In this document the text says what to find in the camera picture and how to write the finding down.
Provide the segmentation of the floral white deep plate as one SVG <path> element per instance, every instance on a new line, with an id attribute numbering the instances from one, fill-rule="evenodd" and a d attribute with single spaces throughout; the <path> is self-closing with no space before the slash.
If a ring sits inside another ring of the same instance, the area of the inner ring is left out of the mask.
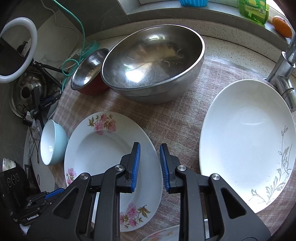
<path id="1" fill-rule="evenodd" d="M 137 186 L 120 195 L 120 230 L 131 232 L 147 224 L 156 213 L 163 192 L 163 177 L 156 150 L 144 130 L 130 118 L 110 111 L 94 113 L 72 133 L 64 159 L 70 185 L 81 173 L 101 174 L 119 164 L 135 142 L 140 143 Z"/>

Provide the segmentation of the light blue ceramic bowl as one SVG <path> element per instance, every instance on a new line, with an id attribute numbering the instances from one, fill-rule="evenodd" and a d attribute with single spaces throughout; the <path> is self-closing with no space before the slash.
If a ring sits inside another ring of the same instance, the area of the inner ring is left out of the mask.
<path id="1" fill-rule="evenodd" d="M 48 120 L 43 128 L 40 142 L 40 154 L 45 165 L 56 165 L 63 161 L 68 138 L 61 125 Z"/>

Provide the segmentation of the large white oval plate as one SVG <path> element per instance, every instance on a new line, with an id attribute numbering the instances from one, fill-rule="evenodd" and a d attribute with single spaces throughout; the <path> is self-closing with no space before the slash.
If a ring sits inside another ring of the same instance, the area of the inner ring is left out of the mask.
<path id="1" fill-rule="evenodd" d="M 245 79 L 218 93 L 200 135 L 202 175 L 219 174 L 257 213 L 281 194 L 294 164 L 295 123 L 276 90 Z"/>

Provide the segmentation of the small red steel bowl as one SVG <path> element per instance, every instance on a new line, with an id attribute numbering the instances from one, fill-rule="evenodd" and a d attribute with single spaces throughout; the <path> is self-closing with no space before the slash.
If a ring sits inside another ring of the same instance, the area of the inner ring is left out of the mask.
<path id="1" fill-rule="evenodd" d="M 87 96 L 95 96 L 108 89 L 101 77 L 102 64 L 108 52 L 106 48 L 98 49 L 82 61 L 72 75 L 72 90 Z"/>

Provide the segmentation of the large stainless steel bowl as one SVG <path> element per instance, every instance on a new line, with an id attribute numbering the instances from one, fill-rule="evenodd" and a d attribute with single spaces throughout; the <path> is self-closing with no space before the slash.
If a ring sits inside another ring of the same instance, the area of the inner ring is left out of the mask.
<path id="1" fill-rule="evenodd" d="M 204 55 L 204 39 L 195 30 L 152 26 L 118 42 L 107 54 L 101 76 L 113 91 L 130 100 L 165 103 L 192 87 Z"/>

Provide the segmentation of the chrome kitchen faucet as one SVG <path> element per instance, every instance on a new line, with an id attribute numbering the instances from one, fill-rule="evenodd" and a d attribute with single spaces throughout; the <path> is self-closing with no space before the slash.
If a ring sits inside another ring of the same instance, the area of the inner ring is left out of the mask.
<path id="1" fill-rule="evenodd" d="M 295 35 L 292 36 L 287 51 L 282 51 L 276 65 L 265 79 L 273 85 L 288 108 L 295 112 L 295 88 L 290 81 L 290 76 L 295 71 Z"/>

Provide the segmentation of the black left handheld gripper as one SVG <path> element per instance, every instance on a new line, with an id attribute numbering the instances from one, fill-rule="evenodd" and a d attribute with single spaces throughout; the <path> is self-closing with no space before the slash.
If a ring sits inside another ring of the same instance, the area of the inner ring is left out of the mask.
<path id="1" fill-rule="evenodd" d="M 58 188 L 52 192 L 44 191 L 28 197 L 22 214 L 15 219 L 16 223 L 23 226 L 32 225 L 64 190 L 64 188 Z"/>

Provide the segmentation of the pink plaid cloth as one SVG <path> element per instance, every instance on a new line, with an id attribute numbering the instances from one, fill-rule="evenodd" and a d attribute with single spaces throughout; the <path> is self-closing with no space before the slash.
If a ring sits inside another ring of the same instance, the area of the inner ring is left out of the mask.
<path id="1" fill-rule="evenodd" d="M 97 96 L 86 96 L 71 89 L 68 84 L 53 115 L 71 136 L 76 126 L 86 117 L 100 111 L 121 113 L 135 121 L 149 136 L 159 155 L 161 143 L 167 143 L 170 152 L 194 171 L 200 172 L 199 136 L 206 112 L 214 97 L 225 86 L 241 79 L 263 80 L 258 74 L 242 66 L 231 66 L 205 60 L 198 79 L 182 96 L 174 101 L 149 105 L 136 103 L 108 90 Z M 291 212 L 295 204 L 295 174 L 280 196 L 258 216 L 273 235 Z M 122 232 L 120 240 L 142 240 L 153 232 L 177 225 L 180 215 L 180 195 L 163 190 L 159 208 L 143 227 Z"/>

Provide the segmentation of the black tripod stand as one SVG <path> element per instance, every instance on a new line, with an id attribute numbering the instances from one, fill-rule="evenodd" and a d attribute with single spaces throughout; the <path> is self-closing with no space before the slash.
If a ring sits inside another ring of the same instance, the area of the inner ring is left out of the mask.
<path id="1" fill-rule="evenodd" d="M 21 97 L 27 102 L 21 105 L 23 117 L 29 113 L 41 131 L 45 126 L 43 112 L 61 97 L 59 91 L 62 90 L 62 84 L 49 73 L 50 70 L 62 73 L 59 68 L 32 60 L 24 72 L 27 82 L 21 91 Z"/>

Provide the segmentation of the steel pot lid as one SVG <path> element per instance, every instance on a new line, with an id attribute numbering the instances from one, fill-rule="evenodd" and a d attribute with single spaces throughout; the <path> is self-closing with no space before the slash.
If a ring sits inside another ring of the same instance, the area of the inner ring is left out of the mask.
<path id="1" fill-rule="evenodd" d="M 47 95 L 46 80 L 36 71 L 25 72 L 17 80 L 10 83 L 9 103 L 11 110 L 22 118 L 34 105 L 31 91 L 39 88 L 40 98 Z"/>

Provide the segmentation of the orange tangerine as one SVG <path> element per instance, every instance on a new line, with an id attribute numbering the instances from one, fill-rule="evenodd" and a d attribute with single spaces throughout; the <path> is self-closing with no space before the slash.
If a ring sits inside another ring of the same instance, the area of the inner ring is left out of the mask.
<path id="1" fill-rule="evenodd" d="M 274 16 L 272 19 L 272 24 L 275 30 L 285 38 L 292 37 L 292 29 L 287 21 L 281 16 Z"/>

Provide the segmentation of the green dish soap bottle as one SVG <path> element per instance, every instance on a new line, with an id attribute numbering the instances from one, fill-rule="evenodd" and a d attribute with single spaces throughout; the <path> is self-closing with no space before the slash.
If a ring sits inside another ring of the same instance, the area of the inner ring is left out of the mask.
<path id="1" fill-rule="evenodd" d="M 269 5 L 266 0 L 238 0 L 239 12 L 244 17 L 265 25 L 269 17 Z"/>

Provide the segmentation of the blue silicone cup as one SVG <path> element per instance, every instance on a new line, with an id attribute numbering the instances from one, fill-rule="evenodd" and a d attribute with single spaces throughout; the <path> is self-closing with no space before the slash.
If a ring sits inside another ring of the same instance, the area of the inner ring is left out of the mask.
<path id="1" fill-rule="evenodd" d="M 207 6 L 208 0 L 179 0 L 180 4 L 182 6 L 188 6 L 188 7 L 204 7 Z"/>

